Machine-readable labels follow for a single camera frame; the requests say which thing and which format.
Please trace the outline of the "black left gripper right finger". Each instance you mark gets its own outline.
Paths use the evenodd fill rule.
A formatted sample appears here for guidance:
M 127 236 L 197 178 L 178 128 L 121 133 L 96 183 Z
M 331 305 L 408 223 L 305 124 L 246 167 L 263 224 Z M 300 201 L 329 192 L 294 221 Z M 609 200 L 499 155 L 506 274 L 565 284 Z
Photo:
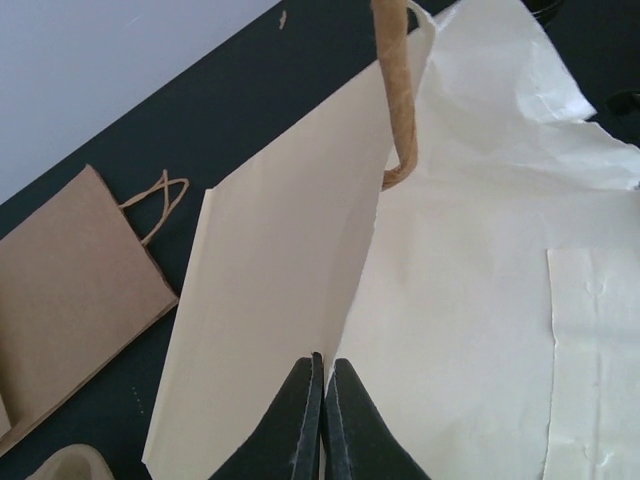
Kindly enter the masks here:
M 424 470 L 396 441 L 349 360 L 334 363 L 324 400 L 327 479 L 421 479 Z

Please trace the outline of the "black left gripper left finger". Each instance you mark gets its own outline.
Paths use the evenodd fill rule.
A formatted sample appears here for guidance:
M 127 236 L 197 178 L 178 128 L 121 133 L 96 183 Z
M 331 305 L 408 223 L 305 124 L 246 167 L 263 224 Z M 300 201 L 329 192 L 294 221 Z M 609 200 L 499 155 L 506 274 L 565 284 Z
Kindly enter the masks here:
M 214 479 L 317 479 L 324 373 L 315 352 L 293 365 L 254 432 Z

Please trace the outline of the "cream paper bag with handles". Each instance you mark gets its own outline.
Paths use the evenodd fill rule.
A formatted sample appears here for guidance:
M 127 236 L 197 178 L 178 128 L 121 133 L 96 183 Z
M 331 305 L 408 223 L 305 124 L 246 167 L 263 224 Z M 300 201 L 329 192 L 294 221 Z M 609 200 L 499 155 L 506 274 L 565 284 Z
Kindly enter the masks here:
M 519 1 L 419 11 L 417 168 L 366 68 L 209 189 L 143 460 L 206 479 L 300 357 L 434 479 L 639 475 L 639 151 Z

